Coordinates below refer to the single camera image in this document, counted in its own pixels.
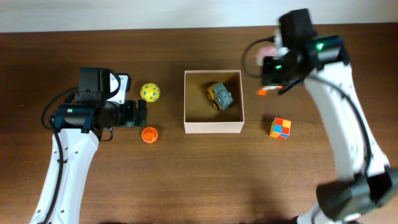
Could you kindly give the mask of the colourful puzzle cube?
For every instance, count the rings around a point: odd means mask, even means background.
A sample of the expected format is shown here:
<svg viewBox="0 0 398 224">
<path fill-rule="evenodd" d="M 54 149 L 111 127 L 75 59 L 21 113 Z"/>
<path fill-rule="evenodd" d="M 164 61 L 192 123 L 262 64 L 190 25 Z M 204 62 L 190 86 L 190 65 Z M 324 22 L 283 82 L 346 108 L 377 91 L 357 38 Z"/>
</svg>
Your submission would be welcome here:
<svg viewBox="0 0 398 224">
<path fill-rule="evenodd" d="M 275 118 L 271 124 L 270 137 L 287 139 L 290 135 L 291 121 Z"/>
</svg>

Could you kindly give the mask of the white duck pink hat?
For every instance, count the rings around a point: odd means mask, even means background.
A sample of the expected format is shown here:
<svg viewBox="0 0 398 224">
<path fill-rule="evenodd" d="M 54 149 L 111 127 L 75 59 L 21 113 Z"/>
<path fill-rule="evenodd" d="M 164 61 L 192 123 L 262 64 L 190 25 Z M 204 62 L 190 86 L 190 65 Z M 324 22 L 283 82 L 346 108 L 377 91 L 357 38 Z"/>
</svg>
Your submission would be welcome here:
<svg viewBox="0 0 398 224">
<path fill-rule="evenodd" d="M 263 67 L 264 65 L 264 58 L 271 57 L 273 58 L 276 55 L 276 48 L 269 46 L 269 47 L 261 47 L 256 54 L 257 65 L 259 67 Z M 263 86 L 261 89 L 257 91 L 259 96 L 266 96 L 269 90 L 278 90 L 280 86 Z"/>
</svg>

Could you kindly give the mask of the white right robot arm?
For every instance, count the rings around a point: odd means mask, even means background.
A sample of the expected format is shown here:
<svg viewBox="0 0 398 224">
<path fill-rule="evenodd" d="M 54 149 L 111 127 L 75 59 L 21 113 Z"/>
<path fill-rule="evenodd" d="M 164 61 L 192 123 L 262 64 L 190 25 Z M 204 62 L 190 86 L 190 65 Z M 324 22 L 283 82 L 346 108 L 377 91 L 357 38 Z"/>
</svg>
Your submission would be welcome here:
<svg viewBox="0 0 398 224">
<path fill-rule="evenodd" d="M 338 179 L 320 184 L 317 202 L 294 223 L 354 223 L 397 195 L 397 171 L 377 144 L 354 88 L 350 58 L 337 35 L 285 34 L 270 38 L 263 58 L 266 90 L 302 83 L 330 140 Z"/>
</svg>

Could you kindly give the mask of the grey yellow toy truck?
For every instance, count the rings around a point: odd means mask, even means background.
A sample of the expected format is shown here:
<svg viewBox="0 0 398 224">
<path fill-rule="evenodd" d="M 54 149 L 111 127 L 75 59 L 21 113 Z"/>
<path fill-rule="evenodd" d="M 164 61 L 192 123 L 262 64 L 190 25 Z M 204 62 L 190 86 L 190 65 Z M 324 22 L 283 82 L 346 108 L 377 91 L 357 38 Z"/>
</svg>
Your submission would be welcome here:
<svg viewBox="0 0 398 224">
<path fill-rule="evenodd" d="M 207 89 L 207 96 L 213 102 L 216 110 L 225 110 L 233 103 L 232 94 L 223 83 L 212 84 Z"/>
</svg>

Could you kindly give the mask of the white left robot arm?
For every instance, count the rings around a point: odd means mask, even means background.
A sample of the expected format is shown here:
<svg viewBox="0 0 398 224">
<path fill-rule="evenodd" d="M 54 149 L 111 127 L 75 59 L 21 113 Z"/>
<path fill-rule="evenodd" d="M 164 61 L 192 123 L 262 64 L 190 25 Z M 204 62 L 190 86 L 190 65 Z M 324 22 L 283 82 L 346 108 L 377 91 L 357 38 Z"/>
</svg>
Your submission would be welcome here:
<svg viewBox="0 0 398 224">
<path fill-rule="evenodd" d="M 144 100 L 64 103 L 50 119 L 52 155 L 31 223 L 78 223 L 91 161 L 105 129 L 146 125 Z"/>
</svg>

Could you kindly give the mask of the yellow ball blue letters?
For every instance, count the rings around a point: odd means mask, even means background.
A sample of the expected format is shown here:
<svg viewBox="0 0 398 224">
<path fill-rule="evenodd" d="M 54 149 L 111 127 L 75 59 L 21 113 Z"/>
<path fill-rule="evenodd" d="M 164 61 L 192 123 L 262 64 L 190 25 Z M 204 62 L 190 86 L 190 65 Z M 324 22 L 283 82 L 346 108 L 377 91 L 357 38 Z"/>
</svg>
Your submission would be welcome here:
<svg viewBox="0 0 398 224">
<path fill-rule="evenodd" d="M 140 89 L 140 96 L 146 102 L 155 102 L 160 98 L 160 88 L 155 83 L 146 83 Z"/>
</svg>

